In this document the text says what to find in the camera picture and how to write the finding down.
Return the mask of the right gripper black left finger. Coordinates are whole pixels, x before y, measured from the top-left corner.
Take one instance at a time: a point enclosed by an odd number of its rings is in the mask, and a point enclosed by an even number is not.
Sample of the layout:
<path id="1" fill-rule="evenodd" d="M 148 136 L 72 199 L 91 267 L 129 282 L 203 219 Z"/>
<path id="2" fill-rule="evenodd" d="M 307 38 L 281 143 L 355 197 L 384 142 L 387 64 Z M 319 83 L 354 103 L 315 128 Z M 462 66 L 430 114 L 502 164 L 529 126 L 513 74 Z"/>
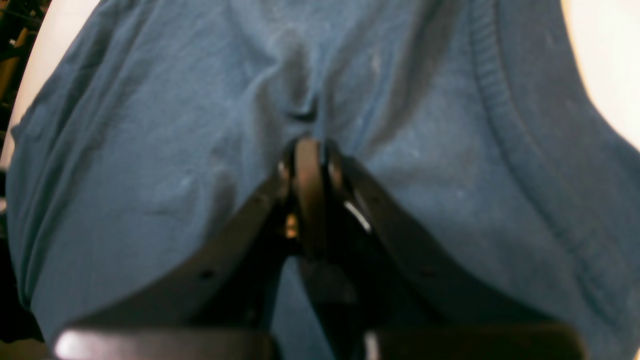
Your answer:
<path id="1" fill-rule="evenodd" d="M 140 292 L 62 330 L 57 360 L 279 360 L 269 326 L 288 257 L 326 256 L 319 141 L 286 147 L 222 231 Z"/>

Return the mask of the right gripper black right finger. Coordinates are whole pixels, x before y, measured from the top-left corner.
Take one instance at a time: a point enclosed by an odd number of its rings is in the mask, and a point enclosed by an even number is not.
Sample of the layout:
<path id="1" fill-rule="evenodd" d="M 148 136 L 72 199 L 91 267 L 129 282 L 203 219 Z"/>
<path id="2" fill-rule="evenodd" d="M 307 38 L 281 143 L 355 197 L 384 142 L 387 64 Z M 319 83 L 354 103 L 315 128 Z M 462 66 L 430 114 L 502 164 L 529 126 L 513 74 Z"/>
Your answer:
<path id="1" fill-rule="evenodd" d="M 585 359 L 569 326 L 472 275 L 336 144 L 320 173 L 320 250 L 355 287 L 366 360 Z"/>

